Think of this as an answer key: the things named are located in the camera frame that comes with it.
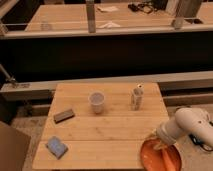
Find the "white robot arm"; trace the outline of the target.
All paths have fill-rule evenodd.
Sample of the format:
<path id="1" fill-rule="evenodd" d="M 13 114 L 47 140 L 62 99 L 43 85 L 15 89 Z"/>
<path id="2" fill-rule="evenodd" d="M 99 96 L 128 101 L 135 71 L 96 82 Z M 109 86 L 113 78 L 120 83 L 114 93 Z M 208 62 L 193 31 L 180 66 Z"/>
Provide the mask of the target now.
<path id="1" fill-rule="evenodd" d="M 180 138 L 193 134 L 213 148 L 213 126 L 211 115 L 203 108 L 182 107 L 167 121 L 158 125 L 146 140 L 159 139 L 157 148 L 174 145 Z"/>

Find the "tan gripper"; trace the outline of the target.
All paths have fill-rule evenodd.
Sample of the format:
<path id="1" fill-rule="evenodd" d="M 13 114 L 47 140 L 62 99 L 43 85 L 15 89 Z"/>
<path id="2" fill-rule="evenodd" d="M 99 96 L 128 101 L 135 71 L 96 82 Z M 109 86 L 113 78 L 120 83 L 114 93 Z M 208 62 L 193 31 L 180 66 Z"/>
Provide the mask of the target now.
<path id="1" fill-rule="evenodd" d="M 151 142 L 150 148 L 153 150 L 162 150 L 169 147 L 168 144 L 166 144 L 163 140 L 161 140 L 157 136 L 157 133 L 155 131 L 152 131 L 151 133 L 149 133 L 146 136 L 145 140 Z"/>

